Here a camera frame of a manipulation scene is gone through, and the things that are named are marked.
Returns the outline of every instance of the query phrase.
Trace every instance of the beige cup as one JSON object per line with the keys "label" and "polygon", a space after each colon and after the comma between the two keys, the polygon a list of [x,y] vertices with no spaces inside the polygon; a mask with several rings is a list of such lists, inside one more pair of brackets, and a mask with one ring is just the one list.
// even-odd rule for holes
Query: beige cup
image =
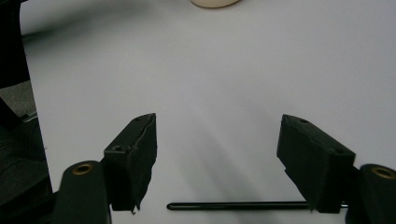
{"label": "beige cup", "polygon": [[226,7],[239,0],[191,0],[199,7]]}

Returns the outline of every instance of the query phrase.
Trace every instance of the dark fabric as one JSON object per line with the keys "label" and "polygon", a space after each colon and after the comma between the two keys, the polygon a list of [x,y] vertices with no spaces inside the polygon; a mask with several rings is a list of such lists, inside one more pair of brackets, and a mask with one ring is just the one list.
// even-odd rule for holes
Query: dark fabric
{"label": "dark fabric", "polygon": [[0,88],[29,80],[21,39],[20,0],[0,1]]}
{"label": "dark fabric", "polygon": [[0,126],[0,206],[49,178],[38,121],[12,133]]}

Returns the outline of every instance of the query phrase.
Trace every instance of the white table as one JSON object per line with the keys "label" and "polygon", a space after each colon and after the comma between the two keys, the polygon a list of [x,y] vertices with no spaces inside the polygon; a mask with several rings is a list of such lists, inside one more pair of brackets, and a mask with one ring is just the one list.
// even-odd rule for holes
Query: white table
{"label": "white table", "polygon": [[31,0],[22,33],[54,190],[63,170],[157,113],[142,211],[113,223],[344,223],[345,213],[171,212],[301,200],[276,157],[282,114],[396,168],[396,2]]}

